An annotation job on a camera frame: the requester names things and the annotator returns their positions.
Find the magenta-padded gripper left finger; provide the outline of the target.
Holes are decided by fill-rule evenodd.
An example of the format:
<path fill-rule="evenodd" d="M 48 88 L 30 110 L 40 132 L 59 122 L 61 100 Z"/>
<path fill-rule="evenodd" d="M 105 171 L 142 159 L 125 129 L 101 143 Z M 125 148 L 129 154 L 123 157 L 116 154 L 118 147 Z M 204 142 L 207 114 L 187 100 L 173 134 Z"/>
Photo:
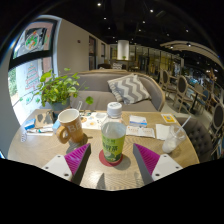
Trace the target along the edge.
<path fill-rule="evenodd" d="M 91 144 L 88 143 L 65 156 L 56 155 L 44 165 L 42 169 L 79 185 L 84 175 L 90 154 Z"/>

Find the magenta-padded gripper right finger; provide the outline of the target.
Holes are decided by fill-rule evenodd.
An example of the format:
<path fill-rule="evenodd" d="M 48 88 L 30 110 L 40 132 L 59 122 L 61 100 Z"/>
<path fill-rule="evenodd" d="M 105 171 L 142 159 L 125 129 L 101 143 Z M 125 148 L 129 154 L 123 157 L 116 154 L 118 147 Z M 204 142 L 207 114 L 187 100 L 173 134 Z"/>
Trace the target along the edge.
<path fill-rule="evenodd" d="M 145 185 L 182 169 L 168 154 L 159 155 L 136 143 L 133 144 L 133 154 Z"/>

